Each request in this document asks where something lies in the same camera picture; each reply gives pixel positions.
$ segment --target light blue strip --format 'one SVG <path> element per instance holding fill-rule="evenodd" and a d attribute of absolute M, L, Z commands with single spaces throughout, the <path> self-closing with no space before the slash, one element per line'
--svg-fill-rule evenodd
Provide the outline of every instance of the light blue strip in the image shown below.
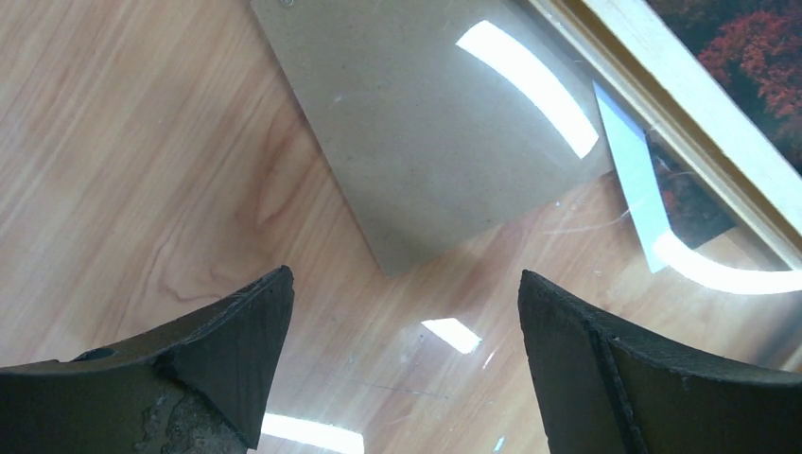
<path fill-rule="evenodd" d="M 646 134 L 596 82 L 593 82 L 593 88 L 624 199 L 646 254 L 646 262 L 651 272 L 658 272 L 666 264 L 654 254 L 652 246 L 658 236 L 670 229 L 670 225 L 657 187 Z"/>

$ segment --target round hole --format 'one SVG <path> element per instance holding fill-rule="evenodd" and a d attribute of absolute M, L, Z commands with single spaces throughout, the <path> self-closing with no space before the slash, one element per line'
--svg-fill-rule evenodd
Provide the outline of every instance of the round hole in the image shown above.
<path fill-rule="evenodd" d="M 108 358 L 115 353 L 117 352 L 113 348 L 100 347 L 81 354 L 79 357 L 73 359 L 73 362 L 94 361 L 95 359 Z"/>

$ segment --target wooden table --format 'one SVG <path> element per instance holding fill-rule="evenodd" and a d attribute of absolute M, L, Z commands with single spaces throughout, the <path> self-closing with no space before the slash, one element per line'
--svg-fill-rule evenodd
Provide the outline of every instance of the wooden table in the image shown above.
<path fill-rule="evenodd" d="M 761 268 L 750 241 L 701 252 Z M 651 275 L 639 248 L 607 175 L 387 279 L 245 0 L 0 2 L 0 366 L 70 359 L 287 264 L 268 412 L 370 453 L 546 452 L 522 269 L 729 358 L 778 366 L 798 345 L 794 295 Z M 472 354 L 421 325 L 452 317 Z M 266 435 L 259 452 L 318 448 Z"/>

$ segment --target wood grain surface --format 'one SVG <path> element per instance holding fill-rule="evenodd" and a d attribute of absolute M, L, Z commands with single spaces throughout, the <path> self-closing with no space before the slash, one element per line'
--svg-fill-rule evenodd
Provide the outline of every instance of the wood grain surface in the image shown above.
<path fill-rule="evenodd" d="M 767 266 L 740 231 L 701 252 Z M 775 358 L 799 311 L 649 274 L 612 174 L 383 277 L 245 0 L 0 1 L 0 258 L 0 366 L 70 359 L 290 265 L 268 411 L 369 453 L 547 452 L 522 269 L 745 361 Z M 450 317 L 482 338 L 472 354 L 421 325 Z"/>

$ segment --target red foliage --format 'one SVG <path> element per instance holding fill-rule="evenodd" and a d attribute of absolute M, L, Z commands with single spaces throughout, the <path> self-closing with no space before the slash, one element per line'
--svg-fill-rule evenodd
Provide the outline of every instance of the red foliage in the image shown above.
<path fill-rule="evenodd" d="M 802 125 L 802 6 L 757 11 L 720 28 L 699 61 L 724 88 L 736 67 L 758 87 L 765 111 L 782 124 L 775 138 L 792 138 Z"/>

